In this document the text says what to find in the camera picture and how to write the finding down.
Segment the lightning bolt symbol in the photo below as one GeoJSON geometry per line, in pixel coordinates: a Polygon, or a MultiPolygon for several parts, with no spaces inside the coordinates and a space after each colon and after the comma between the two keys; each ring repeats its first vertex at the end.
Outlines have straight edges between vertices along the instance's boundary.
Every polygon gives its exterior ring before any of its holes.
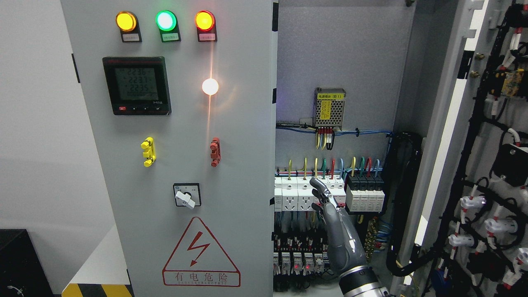
{"type": "Polygon", "coordinates": [[[198,258],[200,258],[200,256],[203,254],[203,252],[209,247],[210,244],[204,244],[204,245],[198,245],[198,246],[193,246],[197,241],[198,239],[200,239],[200,237],[202,236],[203,232],[199,231],[196,236],[194,236],[194,239],[193,239],[193,242],[191,242],[191,244],[189,245],[189,247],[187,248],[187,250],[193,250],[193,249],[197,249],[197,248],[203,248],[203,250],[198,254],[198,256],[196,257],[196,259],[192,260],[191,261],[191,266],[193,266],[194,264],[198,263],[196,260],[198,260],[198,258]]]}

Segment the glowing light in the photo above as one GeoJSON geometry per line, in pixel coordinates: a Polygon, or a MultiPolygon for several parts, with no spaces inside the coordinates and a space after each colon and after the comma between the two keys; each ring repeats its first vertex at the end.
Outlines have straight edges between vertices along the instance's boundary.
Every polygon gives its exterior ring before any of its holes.
{"type": "Polygon", "coordinates": [[[176,16],[170,11],[160,11],[156,15],[156,24],[163,31],[172,31],[176,27],[176,16]]]}
{"type": "Polygon", "coordinates": [[[202,83],[202,90],[209,96],[212,96],[218,92],[218,82],[214,78],[208,78],[202,83]]]}
{"type": "Polygon", "coordinates": [[[209,11],[199,11],[194,18],[196,27],[202,31],[209,31],[214,27],[214,15],[209,11]]]}
{"type": "Polygon", "coordinates": [[[116,15],[117,26],[125,32],[134,30],[137,26],[136,16],[129,11],[121,11],[116,15]]]}

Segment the yellow label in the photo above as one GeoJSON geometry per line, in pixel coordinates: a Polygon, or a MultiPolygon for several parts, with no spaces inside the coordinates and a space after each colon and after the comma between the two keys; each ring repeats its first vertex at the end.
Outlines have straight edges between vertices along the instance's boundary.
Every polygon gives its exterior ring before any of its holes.
{"type": "Polygon", "coordinates": [[[345,94],[343,93],[319,93],[317,94],[317,99],[321,100],[342,100],[344,99],[345,94]]]}
{"type": "Polygon", "coordinates": [[[332,100],[321,101],[321,119],[330,119],[332,113],[332,100]]]}

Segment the black box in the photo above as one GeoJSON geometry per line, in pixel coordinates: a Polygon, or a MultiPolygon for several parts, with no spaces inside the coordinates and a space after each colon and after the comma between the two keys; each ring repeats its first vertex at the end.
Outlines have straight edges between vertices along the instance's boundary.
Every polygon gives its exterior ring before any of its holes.
{"type": "Polygon", "coordinates": [[[53,297],[25,229],[0,230],[0,296],[53,297]]]}

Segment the meter display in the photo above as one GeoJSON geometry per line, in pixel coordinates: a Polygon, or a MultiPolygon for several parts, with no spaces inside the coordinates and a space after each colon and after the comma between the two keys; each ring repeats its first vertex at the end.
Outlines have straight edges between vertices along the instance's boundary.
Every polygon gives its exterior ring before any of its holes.
{"type": "Polygon", "coordinates": [[[105,57],[102,59],[115,115],[168,115],[163,57],[105,57]]]}
{"type": "Polygon", "coordinates": [[[122,100],[158,99],[154,68],[116,68],[116,80],[122,100]]]}

